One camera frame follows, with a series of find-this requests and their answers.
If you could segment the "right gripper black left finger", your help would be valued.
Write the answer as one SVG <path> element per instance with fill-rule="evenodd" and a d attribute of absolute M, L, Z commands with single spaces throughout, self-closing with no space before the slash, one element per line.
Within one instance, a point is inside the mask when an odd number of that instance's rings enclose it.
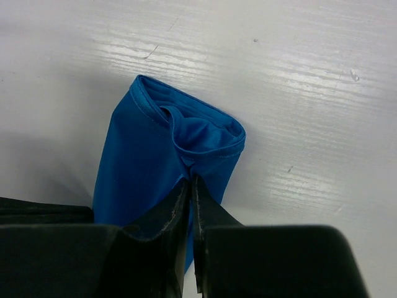
<path fill-rule="evenodd" d="M 189 184 L 118 227 L 1 225 L 2 297 L 181 297 Z"/>

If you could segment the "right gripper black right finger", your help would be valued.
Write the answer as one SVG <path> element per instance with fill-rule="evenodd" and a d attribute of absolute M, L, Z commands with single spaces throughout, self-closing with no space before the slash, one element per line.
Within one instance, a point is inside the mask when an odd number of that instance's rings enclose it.
<path fill-rule="evenodd" d="M 194 265 L 203 297 L 367 297 L 345 236 L 327 225 L 245 226 L 196 176 Z"/>

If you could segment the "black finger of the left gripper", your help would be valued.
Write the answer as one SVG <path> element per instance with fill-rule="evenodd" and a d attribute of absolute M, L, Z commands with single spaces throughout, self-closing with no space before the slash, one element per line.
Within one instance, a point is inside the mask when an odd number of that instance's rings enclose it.
<path fill-rule="evenodd" d="M 93 211 L 86 206 L 44 204 L 1 198 L 1 225 L 92 223 Z"/>

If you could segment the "blue cloth napkin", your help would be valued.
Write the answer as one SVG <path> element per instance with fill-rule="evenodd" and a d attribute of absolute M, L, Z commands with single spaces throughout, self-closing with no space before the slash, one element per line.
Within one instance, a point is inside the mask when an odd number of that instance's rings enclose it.
<path fill-rule="evenodd" d="M 245 140 L 232 116 L 138 75 L 110 119 L 94 188 L 95 223 L 125 226 L 180 179 L 196 175 L 221 202 Z"/>

